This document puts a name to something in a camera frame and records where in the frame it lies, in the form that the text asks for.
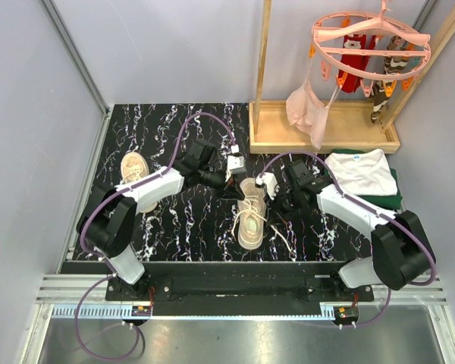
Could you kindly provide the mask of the cream shoelace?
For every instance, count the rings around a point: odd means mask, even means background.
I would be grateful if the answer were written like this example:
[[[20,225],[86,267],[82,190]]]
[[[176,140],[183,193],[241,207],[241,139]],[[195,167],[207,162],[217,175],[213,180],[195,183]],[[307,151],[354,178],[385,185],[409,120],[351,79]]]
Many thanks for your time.
[[[256,195],[246,197],[238,202],[238,212],[234,217],[231,235],[247,250],[256,250],[262,245],[266,204],[263,198]]]

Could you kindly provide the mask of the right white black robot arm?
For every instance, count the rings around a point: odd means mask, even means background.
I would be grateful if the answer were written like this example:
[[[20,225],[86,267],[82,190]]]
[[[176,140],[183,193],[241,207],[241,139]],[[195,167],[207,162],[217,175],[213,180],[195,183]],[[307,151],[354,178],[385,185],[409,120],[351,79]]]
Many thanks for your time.
[[[330,294],[347,300],[361,286],[383,284],[399,290],[429,271],[435,279],[436,258],[418,216],[380,209],[344,192],[330,174],[312,175],[305,163],[295,161],[285,168],[286,184],[275,187],[272,208],[284,220],[317,209],[357,230],[372,245],[370,257],[354,259],[329,281]]]

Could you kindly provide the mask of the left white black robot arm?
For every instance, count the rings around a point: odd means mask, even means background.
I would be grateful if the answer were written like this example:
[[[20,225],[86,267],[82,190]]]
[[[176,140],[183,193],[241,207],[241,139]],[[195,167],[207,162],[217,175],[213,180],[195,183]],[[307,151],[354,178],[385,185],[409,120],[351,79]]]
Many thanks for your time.
[[[211,188],[221,199],[244,199],[235,177],[246,170],[239,147],[231,147],[222,169],[215,168],[216,152],[213,144],[197,139],[187,152],[174,155],[168,166],[147,177],[115,187],[93,188],[77,223],[80,244],[105,259],[112,273],[123,281],[122,291],[132,300],[141,300],[149,289],[146,269],[130,245],[135,218],[142,211],[198,185]]]

